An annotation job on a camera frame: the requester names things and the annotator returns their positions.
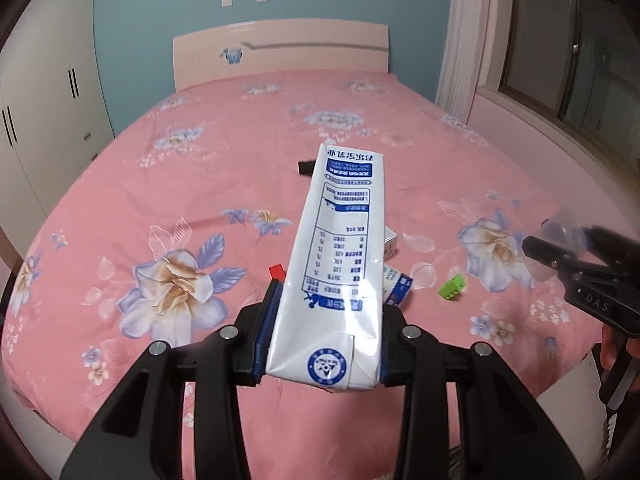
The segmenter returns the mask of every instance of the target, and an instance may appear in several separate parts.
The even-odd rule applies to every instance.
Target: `headboard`
[[[174,38],[176,91],[275,70],[388,70],[386,25],[346,20],[265,20]]]

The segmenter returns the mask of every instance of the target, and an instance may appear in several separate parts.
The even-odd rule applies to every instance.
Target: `drawer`
[[[62,156],[69,177],[75,181],[112,140],[113,131],[108,120],[97,124],[84,137],[76,140]]]

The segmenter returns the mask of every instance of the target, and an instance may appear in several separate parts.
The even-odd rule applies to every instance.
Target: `white wardrobe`
[[[0,51],[0,226],[24,256],[66,190],[113,140],[94,0],[33,0]]]

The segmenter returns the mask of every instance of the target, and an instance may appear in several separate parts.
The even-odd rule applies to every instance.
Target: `silver bolt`
[[[407,325],[402,329],[402,335],[407,339],[417,339],[421,333],[422,330],[415,325]]]
[[[482,357],[487,357],[493,352],[493,349],[487,343],[478,343],[474,346],[474,350],[476,354]]]
[[[151,345],[149,345],[149,353],[151,355],[163,354],[165,350],[166,343],[164,341],[153,341]]]
[[[238,330],[237,326],[234,325],[227,325],[227,326],[223,326],[220,329],[220,337],[222,339],[233,339],[235,338],[238,334],[240,333],[240,331]]]

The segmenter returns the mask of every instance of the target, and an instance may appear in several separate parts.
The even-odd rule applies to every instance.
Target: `nutrition facts table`
[[[313,304],[362,310],[357,298],[365,271],[369,199],[369,189],[324,184],[303,283]]]

